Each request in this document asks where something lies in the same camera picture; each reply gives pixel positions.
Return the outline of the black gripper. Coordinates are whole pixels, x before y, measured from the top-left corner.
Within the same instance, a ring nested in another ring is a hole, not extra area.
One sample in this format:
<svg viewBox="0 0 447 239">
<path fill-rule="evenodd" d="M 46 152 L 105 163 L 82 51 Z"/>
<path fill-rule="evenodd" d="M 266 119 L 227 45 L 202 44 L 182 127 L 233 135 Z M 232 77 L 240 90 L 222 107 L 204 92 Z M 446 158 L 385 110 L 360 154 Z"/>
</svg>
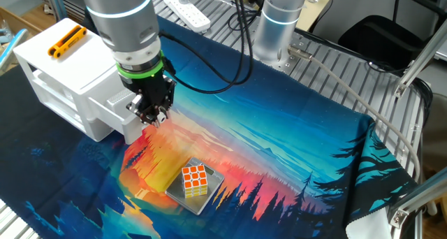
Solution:
<svg viewBox="0 0 447 239">
<path fill-rule="evenodd" d="M 135 97 L 126 108 L 140 118 L 143 124 L 152 124 L 153 119 L 148 116 L 147 110 L 159 109 L 158 122 L 170 119 L 170 109 L 174 101 L 176 82 L 157 72 L 146 78 L 126 78 L 121 75 L 125 88 L 135 94 Z"/>
</svg>

